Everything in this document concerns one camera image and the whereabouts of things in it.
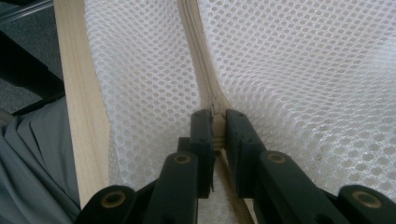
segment wooden strip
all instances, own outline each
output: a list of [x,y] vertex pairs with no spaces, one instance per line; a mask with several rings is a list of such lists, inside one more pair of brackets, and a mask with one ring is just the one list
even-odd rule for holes
[[109,122],[93,69],[84,1],[54,0],[81,208],[108,186]]

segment white mesh fabric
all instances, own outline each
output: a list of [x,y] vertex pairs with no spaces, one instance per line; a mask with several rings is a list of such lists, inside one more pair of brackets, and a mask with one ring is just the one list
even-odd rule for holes
[[396,2],[199,1],[219,84],[321,188],[396,201]]
[[[176,1],[85,0],[86,26],[110,121],[110,183],[138,190],[189,136],[200,97]],[[199,203],[199,223],[235,222],[225,191]]]

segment brass grommet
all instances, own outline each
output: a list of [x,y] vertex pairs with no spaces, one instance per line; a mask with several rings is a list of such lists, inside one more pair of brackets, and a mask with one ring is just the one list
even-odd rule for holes
[[175,162],[184,164],[189,163],[191,161],[191,157],[188,155],[177,155],[174,157]]
[[121,190],[109,192],[102,198],[101,205],[104,208],[114,208],[125,202],[126,195]]
[[374,195],[362,190],[353,192],[352,197],[359,203],[369,208],[379,208],[382,206],[382,203],[379,201],[379,199],[377,199]]
[[271,153],[271,154],[269,154],[268,155],[268,159],[270,160],[270,161],[272,161],[272,162],[275,162],[275,163],[283,163],[283,162],[285,162],[285,157],[283,157],[282,155],[280,155],[280,154],[276,154],[276,153]]

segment metal rivet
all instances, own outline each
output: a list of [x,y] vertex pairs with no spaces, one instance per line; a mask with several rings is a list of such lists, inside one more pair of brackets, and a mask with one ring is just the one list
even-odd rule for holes
[[102,198],[101,205],[105,208],[117,207],[125,202],[126,195],[121,190],[109,192]]
[[275,154],[275,153],[269,154],[268,159],[270,159],[270,161],[275,162],[275,163],[283,163],[286,160],[285,157],[283,157],[282,155]]
[[191,161],[191,157],[187,155],[178,155],[175,156],[175,162],[184,164],[184,163],[189,163]]
[[378,198],[362,190],[353,192],[352,197],[359,203],[369,208],[379,208],[382,205]]

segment black metal bar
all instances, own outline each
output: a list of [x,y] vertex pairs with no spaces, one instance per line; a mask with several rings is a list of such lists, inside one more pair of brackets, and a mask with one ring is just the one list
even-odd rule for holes
[[198,203],[198,159],[190,152],[169,155],[148,205],[145,224],[194,224]]
[[55,101],[60,100],[62,97],[64,97],[64,91],[60,92],[58,94],[55,94],[51,97],[48,97],[46,99],[40,100],[32,105],[28,105],[25,108],[22,108],[22,109],[18,110],[17,112],[12,113],[12,115],[19,116],[19,115],[28,114],[30,112],[36,111],[37,109],[43,107],[44,105],[54,103]]
[[396,204],[364,186],[345,186],[337,198],[339,209],[351,223],[396,223]]
[[78,215],[75,224],[127,224],[134,207],[135,193],[124,186],[97,192]]
[[12,5],[23,6],[34,2],[35,0],[0,0],[0,2],[9,3]]
[[16,21],[48,7],[53,7],[52,0],[34,1],[21,7],[11,6],[0,12],[0,25]]
[[140,224],[146,215],[146,211],[149,207],[149,201],[151,200],[152,192],[155,189],[157,180],[149,183],[142,189],[138,190],[135,194],[136,200],[134,208],[132,209],[131,215],[129,215],[128,223]]
[[256,164],[266,150],[247,116],[227,110],[226,152],[233,179],[233,187],[241,198],[253,198],[256,186]]
[[260,161],[260,181],[283,222],[349,223],[288,155],[266,151]]
[[213,183],[216,155],[213,150],[212,118],[208,110],[191,115],[190,152],[198,157],[198,195],[208,198]]
[[0,31],[0,78],[42,98],[64,92],[64,82]]
[[179,137],[178,138],[177,151],[191,151],[189,137]]
[[260,224],[281,224],[282,218],[276,211],[276,207],[272,202],[265,187],[257,182],[255,197],[254,197],[254,213],[256,214],[257,221]]

